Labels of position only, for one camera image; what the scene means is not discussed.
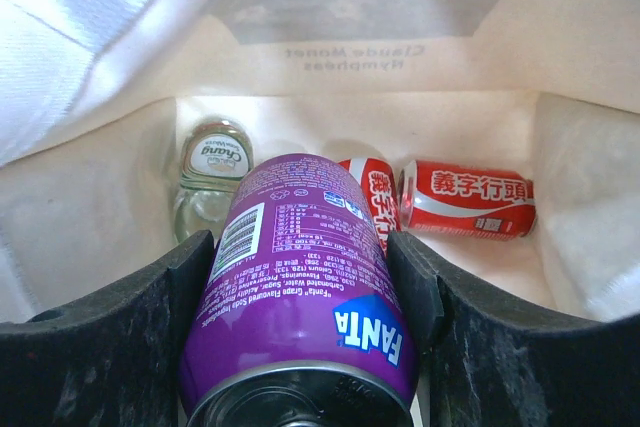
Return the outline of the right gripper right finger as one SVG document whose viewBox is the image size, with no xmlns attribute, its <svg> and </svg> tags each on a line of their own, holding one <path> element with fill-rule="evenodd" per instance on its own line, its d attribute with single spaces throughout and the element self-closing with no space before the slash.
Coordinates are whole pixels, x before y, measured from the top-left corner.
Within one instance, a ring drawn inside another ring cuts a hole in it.
<svg viewBox="0 0 640 427">
<path fill-rule="evenodd" d="M 635 426 L 639 319 L 526 301 L 395 232 L 388 266 L 419 357 L 427 426 Z"/>
</svg>

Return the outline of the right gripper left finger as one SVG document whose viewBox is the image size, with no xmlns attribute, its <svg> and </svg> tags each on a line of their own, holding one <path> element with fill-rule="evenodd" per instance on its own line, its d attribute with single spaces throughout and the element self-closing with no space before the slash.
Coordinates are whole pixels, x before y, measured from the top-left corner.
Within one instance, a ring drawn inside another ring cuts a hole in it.
<svg viewBox="0 0 640 427">
<path fill-rule="evenodd" d="M 177 425 L 178 361 L 213 256 L 200 231 L 91 294 L 2 323 L 2 425 Z"/>
</svg>

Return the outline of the purple fanta can two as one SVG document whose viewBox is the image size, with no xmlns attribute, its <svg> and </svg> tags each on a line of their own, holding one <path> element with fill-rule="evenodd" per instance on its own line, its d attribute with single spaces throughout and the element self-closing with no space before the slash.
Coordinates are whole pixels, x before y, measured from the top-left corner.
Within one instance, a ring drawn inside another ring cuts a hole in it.
<svg viewBox="0 0 640 427">
<path fill-rule="evenodd" d="M 179 365 L 192 426 L 409 426 L 417 354 L 363 192 L 272 158 L 235 193 Z"/>
</svg>

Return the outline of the beige canvas tote bag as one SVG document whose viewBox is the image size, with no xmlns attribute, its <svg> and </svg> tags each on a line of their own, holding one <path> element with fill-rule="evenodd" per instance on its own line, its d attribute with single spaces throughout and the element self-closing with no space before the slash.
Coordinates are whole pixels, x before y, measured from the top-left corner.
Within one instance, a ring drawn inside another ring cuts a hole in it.
<svg viewBox="0 0 640 427">
<path fill-rule="evenodd" d="M 639 319 L 639 0 L 1 0 L 1 325 L 180 245 L 181 147 L 513 170 L 531 234 L 415 236 L 526 301 Z"/>
</svg>

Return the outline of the red cola can two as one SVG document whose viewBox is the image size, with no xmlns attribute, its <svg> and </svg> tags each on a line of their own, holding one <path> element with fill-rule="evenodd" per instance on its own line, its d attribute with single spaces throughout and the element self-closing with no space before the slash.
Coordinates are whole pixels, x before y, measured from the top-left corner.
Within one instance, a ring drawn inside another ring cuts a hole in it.
<svg viewBox="0 0 640 427">
<path fill-rule="evenodd" d="M 397 188 L 410 230 L 511 240 L 528 235 L 537 218 L 533 182 L 514 171 L 413 160 Z"/>
</svg>

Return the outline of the clear glass bottle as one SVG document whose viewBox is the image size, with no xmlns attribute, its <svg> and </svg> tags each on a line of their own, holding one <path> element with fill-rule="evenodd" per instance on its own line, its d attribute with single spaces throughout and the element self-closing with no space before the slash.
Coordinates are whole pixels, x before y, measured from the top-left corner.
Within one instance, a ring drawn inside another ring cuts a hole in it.
<svg viewBox="0 0 640 427">
<path fill-rule="evenodd" d="M 219 238 L 233 196 L 253 168 L 252 142 L 241 124 L 223 117 L 196 124 L 181 150 L 176 240 L 181 243 L 200 230 Z"/>
</svg>

